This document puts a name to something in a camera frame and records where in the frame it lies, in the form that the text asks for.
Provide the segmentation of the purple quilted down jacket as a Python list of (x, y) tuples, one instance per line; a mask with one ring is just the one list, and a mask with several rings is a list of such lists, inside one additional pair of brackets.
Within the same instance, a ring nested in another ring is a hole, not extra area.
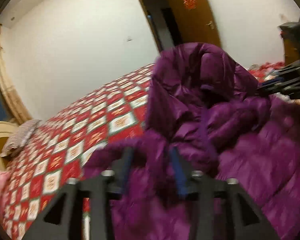
[(300, 105), (258, 96), (257, 87), (217, 46), (161, 54), (143, 133), (111, 139), (83, 169), (93, 177), (134, 148), (128, 192), (111, 204), (116, 239), (187, 239), (191, 207), (177, 196), (173, 147), (211, 177), (236, 178), (281, 239), (300, 239)]

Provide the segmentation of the striped grey pillow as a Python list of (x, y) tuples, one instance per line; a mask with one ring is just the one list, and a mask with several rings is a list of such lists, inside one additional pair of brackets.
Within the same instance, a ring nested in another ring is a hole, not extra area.
[(32, 119), (18, 127), (15, 133), (13, 133), (6, 141), (6, 144), (2, 148), (0, 157), (14, 157), (26, 146), (30, 137), (38, 128), (41, 120)]

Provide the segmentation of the brown wooden door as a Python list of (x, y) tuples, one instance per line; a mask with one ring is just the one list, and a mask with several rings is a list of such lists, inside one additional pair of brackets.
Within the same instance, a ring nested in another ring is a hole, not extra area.
[[(204, 42), (221, 46), (219, 33), (208, 0), (197, 0), (196, 9), (187, 10), (183, 0), (168, 0), (184, 43)], [(206, 24), (213, 21), (212, 30)]]

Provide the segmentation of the red white patterned bedspread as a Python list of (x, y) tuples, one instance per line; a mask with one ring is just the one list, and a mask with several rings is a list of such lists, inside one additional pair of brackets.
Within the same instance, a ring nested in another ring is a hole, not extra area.
[[(8, 165), (11, 178), (0, 214), (12, 239), (21, 239), (69, 178), (83, 178), (95, 150), (141, 138), (154, 66), (148, 65), (77, 100), (36, 129)], [(236, 177), (252, 198), (266, 204), (287, 181), (283, 155), (283, 101), (252, 96), (256, 79), (232, 60), (202, 63), (202, 83), (224, 92), (208, 115), (207, 132), (218, 160), (194, 150), (194, 165)]]

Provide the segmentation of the red paper door decoration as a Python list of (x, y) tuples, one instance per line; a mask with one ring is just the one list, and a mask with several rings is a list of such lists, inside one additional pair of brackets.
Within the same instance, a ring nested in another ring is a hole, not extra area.
[(196, 9), (197, 0), (183, 0), (183, 4), (187, 10)]

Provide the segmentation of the beige patterned curtain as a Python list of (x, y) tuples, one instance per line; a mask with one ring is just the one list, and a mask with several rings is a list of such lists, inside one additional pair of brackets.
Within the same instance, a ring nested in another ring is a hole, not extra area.
[(13, 119), (17, 124), (21, 125), (32, 119), (29, 111), (23, 104), (15, 85), (8, 75), (6, 64), (4, 61), (4, 49), (1, 45), (1, 24), (0, 24), (0, 91), (5, 99), (9, 110), (13, 115)]

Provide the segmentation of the dark wooden door frame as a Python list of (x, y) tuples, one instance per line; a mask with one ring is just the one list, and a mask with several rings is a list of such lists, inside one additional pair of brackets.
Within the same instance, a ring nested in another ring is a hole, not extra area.
[(139, 0), (159, 52), (183, 43), (168, 0)]

